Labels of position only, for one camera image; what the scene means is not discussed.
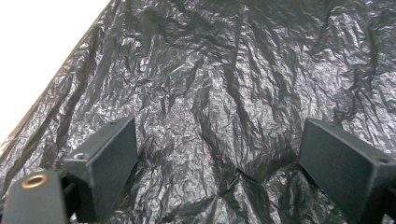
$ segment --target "black plastic sheet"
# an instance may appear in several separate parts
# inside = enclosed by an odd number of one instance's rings
[[[2,145],[1,204],[135,115],[109,223],[344,223],[297,165],[304,119],[395,155],[395,24],[392,0],[112,1]]]

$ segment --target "black garbage bag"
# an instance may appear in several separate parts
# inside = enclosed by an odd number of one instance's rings
[[[0,196],[136,116],[109,223],[344,223],[297,165],[304,120],[395,155],[396,1],[114,0],[2,145]]]

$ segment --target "plastic wrap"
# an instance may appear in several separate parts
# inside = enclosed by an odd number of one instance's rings
[[[297,165],[304,119],[396,154],[395,24],[392,0],[112,1],[2,145],[1,204],[135,115],[109,223],[344,223]]]

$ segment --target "white background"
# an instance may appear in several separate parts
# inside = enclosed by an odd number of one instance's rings
[[[0,4],[0,146],[108,3],[7,0]]]

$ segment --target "white wall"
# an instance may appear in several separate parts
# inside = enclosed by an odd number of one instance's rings
[[[0,3],[0,146],[108,3],[109,0]]]

